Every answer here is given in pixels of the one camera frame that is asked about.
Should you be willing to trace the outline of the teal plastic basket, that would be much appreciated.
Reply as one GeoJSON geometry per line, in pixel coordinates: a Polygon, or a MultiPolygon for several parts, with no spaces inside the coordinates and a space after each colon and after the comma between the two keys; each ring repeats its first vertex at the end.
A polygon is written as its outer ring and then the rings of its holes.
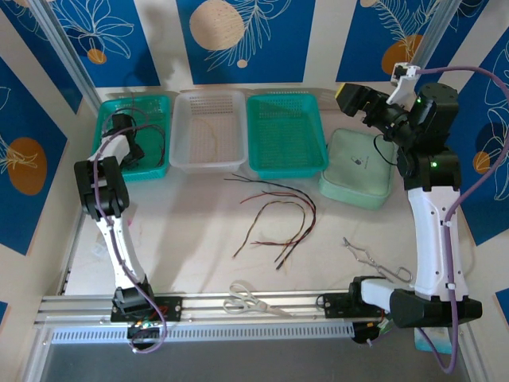
{"type": "Polygon", "coordinates": [[[247,100],[248,159],[261,179],[307,178],[328,167],[317,99],[309,93],[247,100]]]}
{"type": "Polygon", "coordinates": [[[170,99],[165,95],[139,95],[104,102],[99,108],[91,151],[98,150],[103,134],[112,128],[112,115],[131,115],[137,127],[142,127],[135,141],[145,156],[128,169],[122,167],[124,180],[138,182],[164,177],[169,167],[170,111],[170,99]]]}

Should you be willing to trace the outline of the white plastic basket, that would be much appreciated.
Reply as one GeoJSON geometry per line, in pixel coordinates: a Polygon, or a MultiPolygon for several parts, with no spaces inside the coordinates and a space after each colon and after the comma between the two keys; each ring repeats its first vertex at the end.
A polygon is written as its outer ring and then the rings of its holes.
{"type": "Polygon", "coordinates": [[[193,91],[176,97],[171,166],[185,173],[229,173],[247,159],[247,105],[242,92],[193,91]]]}

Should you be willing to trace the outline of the pale green zip pouch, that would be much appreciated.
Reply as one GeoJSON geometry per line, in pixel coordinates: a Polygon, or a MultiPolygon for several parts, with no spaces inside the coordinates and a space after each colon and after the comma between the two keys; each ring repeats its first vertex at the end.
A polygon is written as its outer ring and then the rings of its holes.
{"type": "Polygon", "coordinates": [[[338,129],[328,144],[328,167],[318,186],[328,199],[378,210],[392,190],[396,146],[376,135],[338,129]]]}

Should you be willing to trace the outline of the black electronics module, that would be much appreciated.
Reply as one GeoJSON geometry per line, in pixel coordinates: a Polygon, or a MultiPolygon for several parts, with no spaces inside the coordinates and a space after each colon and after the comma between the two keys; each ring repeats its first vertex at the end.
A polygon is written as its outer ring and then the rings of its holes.
{"type": "Polygon", "coordinates": [[[134,353],[143,353],[154,346],[159,346],[163,336],[158,322],[145,320],[135,322],[128,327],[126,338],[134,353]]]}
{"type": "Polygon", "coordinates": [[[359,345],[373,347],[382,339],[385,339],[393,328],[394,322],[387,319],[380,322],[356,322],[354,324],[353,341],[359,345]]]}

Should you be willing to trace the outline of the blue snack packet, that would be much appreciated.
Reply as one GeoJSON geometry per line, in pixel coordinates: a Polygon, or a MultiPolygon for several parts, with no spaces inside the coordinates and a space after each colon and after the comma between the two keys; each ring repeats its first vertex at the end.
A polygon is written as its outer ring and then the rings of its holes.
{"type": "MultiPolygon", "coordinates": [[[[452,344],[449,338],[449,331],[445,327],[423,328],[422,331],[428,336],[434,347],[440,354],[451,354],[452,344]]],[[[419,329],[414,330],[414,344],[417,350],[432,352],[431,346],[425,340],[419,329]]]]}

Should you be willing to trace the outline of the aluminium post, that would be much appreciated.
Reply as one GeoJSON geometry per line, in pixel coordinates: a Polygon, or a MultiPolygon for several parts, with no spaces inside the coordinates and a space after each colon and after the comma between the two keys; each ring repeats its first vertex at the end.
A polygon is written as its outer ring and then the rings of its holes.
{"type": "Polygon", "coordinates": [[[82,93],[88,106],[94,115],[97,116],[102,101],[84,64],[54,14],[51,5],[46,0],[27,1],[33,16],[48,38],[49,43],[82,93]]]}
{"type": "Polygon", "coordinates": [[[449,64],[488,1],[419,0],[413,12],[407,8],[390,10],[390,31],[396,33],[404,48],[403,58],[391,65],[391,74],[400,62],[421,69],[449,64]]]}

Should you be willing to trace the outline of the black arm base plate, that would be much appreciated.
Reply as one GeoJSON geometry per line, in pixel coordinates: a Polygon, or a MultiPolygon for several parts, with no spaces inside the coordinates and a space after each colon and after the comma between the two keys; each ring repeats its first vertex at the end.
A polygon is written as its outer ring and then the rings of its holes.
{"type": "MultiPolygon", "coordinates": [[[[178,322],[181,319],[183,298],[180,296],[156,296],[153,301],[161,311],[167,322],[178,322]]],[[[137,306],[127,307],[120,310],[113,306],[111,310],[111,322],[160,322],[159,313],[145,299],[137,306]]]]}
{"type": "Polygon", "coordinates": [[[327,293],[317,299],[326,318],[383,318],[385,311],[349,293],[327,293]]]}

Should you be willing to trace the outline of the white handled scissors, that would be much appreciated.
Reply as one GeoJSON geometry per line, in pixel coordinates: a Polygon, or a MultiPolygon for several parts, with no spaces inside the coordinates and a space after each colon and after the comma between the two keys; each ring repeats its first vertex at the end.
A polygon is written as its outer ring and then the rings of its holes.
{"type": "Polygon", "coordinates": [[[229,286],[229,297],[223,300],[223,310],[228,314],[270,314],[279,317],[293,317],[293,314],[271,306],[253,295],[250,287],[241,282],[229,286]]]}

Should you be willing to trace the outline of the aluminium frame rail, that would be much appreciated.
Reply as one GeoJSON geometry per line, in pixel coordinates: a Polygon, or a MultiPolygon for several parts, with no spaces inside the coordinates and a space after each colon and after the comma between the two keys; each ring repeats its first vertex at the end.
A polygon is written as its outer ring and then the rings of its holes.
{"type": "MultiPolygon", "coordinates": [[[[234,325],[272,323],[315,323],[326,320],[324,311],[317,307],[317,297],[322,290],[298,290],[278,292],[255,292],[254,296],[268,304],[289,312],[288,316],[276,316],[259,312],[229,314],[223,310],[223,293],[183,292],[159,294],[162,297],[181,297],[180,325],[234,325]]],[[[112,298],[106,295],[44,296],[38,307],[34,325],[111,325],[112,298]]]]}

